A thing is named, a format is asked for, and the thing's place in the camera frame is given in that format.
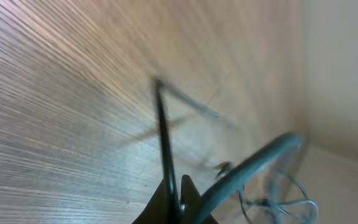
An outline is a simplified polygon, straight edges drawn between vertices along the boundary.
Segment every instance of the wooden panel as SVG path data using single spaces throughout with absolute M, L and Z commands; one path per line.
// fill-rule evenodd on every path
M 201 192 L 304 128 L 295 3 L 0 1 L 0 224 L 133 221 L 162 178 L 154 75 L 221 114 L 167 98 Z

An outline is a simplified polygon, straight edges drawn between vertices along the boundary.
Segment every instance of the blurry object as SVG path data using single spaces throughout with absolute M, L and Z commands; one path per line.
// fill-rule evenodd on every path
M 271 211 L 269 215 L 272 216 L 273 223 L 281 223 L 280 218 L 276 215 L 278 212 L 292 216 L 291 213 L 288 213 L 283 209 L 284 207 L 303 203 L 316 205 L 313 201 L 308 199 L 306 192 L 304 200 L 297 200 L 292 202 L 277 203 L 276 201 L 270 200 L 269 198 L 263 198 L 256 201 L 244 201 L 244 183 L 248 182 L 251 177 L 258 173 L 258 171 L 266 168 L 267 165 L 271 164 L 281 156 L 294 149 L 299 149 L 301 145 L 301 137 L 295 133 L 286 133 L 277 137 L 236 167 L 233 167 L 230 162 L 223 162 L 216 166 L 215 169 L 220 170 L 218 177 L 222 175 L 223 177 L 201 196 L 194 186 L 190 176 L 182 176 L 181 198 L 179 200 L 175 181 L 169 128 L 161 91 L 162 89 L 168 90 L 175 97 L 190 105 L 200 113 L 215 118 L 218 118 L 219 115 L 207 107 L 193 101 L 191 98 L 184 95 L 171 84 L 163 82 L 159 79 L 155 79 L 154 87 L 157 119 L 160 130 L 159 134 L 163 166 L 163 180 L 155 191 L 153 197 L 150 199 L 144 211 L 139 215 L 134 223 L 217 223 L 216 220 L 214 220 L 214 218 L 211 216 L 211 212 L 235 191 L 239 192 L 241 208 L 249 223 L 250 219 L 246 214 L 244 204 L 248 205 L 249 208 L 255 206 L 267 208 Z M 274 189 L 271 189 L 269 194 L 271 198 L 274 198 L 274 193 Z

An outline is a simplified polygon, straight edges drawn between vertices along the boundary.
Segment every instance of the wood grain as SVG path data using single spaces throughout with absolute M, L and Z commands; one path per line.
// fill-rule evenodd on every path
M 177 178 L 200 192 L 303 129 L 296 4 L 0 1 L 0 224 L 133 221 L 162 178 L 155 75 L 223 118 L 167 97 Z

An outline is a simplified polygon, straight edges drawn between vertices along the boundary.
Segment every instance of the black metal stand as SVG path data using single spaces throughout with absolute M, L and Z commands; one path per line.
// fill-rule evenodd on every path
M 218 114 L 207 107 L 198 104 L 191 98 L 174 88 L 171 84 L 161 80 L 154 80 L 155 98 L 157 105 L 157 119 L 160 128 L 160 145 L 162 155 L 163 180 L 153 194 L 149 203 L 139 217 L 133 222 L 138 223 L 174 223 L 199 224 L 217 223 L 211 212 L 225 201 L 236 190 L 241 189 L 245 182 L 254 176 L 265 165 L 288 153 L 299 149 L 301 137 L 295 133 L 283 134 L 254 155 L 235 167 L 225 177 L 217 181 L 202 196 L 198 193 L 193 181 L 188 175 L 181 178 L 181 198 L 178 199 L 175 182 L 169 129 L 163 99 L 162 88 L 166 88 L 177 98 L 184 101 L 197 111 L 218 117 Z

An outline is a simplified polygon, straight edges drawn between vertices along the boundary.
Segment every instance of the black metal rod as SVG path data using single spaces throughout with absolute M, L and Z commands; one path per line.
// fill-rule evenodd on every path
M 295 133 L 283 134 L 234 168 L 227 176 L 210 187 L 184 214 L 181 224 L 200 224 L 209 214 L 261 168 L 287 152 L 299 149 L 301 137 Z
M 155 81 L 155 96 L 157 104 L 158 125 L 160 128 L 160 146 L 162 157 L 162 169 L 165 185 L 167 188 L 168 200 L 168 223 L 180 222 L 180 208 L 178 199 L 178 190 L 175 180 L 175 170 L 173 168 L 173 159 L 167 118 L 165 117 L 164 103 L 161 96 L 163 83 L 160 80 Z
M 163 86 L 173 96 L 175 96 L 179 100 L 182 100 L 182 102 L 186 103 L 188 106 L 192 107 L 197 112 L 203 113 L 203 114 L 206 114 L 206 115 L 210 115 L 210 116 L 215 117 L 215 118 L 219 117 L 219 114 L 217 112 L 209 109 L 208 107 L 206 107 L 205 105 L 202 105 L 201 103 L 197 103 L 195 100 L 191 99 L 189 96 L 187 96 L 186 94 L 184 94 L 180 90 L 178 90 L 176 87 L 174 87 L 171 83 L 164 82 Z

